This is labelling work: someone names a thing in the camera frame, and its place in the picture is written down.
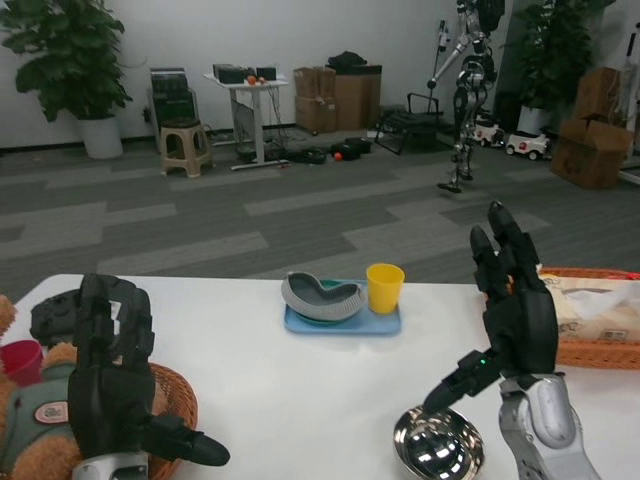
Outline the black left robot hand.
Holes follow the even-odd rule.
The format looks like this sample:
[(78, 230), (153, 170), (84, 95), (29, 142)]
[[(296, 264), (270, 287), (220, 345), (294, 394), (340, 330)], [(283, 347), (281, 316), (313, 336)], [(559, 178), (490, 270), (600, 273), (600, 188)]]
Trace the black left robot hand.
[(68, 382), (69, 422), (82, 456), (104, 464), (152, 454), (226, 465), (231, 455), (225, 446), (177, 416), (152, 412), (156, 382), (148, 358), (154, 340), (144, 290), (133, 289), (124, 325), (115, 332), (104, 280), (84, 276), (73, 339), (76, 366)]

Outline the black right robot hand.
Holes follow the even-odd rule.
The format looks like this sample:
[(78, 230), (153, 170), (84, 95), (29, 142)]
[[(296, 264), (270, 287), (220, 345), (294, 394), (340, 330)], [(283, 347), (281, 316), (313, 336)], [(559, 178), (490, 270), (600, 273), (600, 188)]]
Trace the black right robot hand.
[(482, 315), (490, 348), (463, 357), (423, 402), (425, 414), (439, 413), (463, 396), (474, 397), (497, 380), (555, 372), (558, 324), (552, 296), (539, 278), (539, 257), (529, 233), (500, 202), (487, 218), (495, 250), (482, 227), (470, 233), (474, 278), (485, 295)]

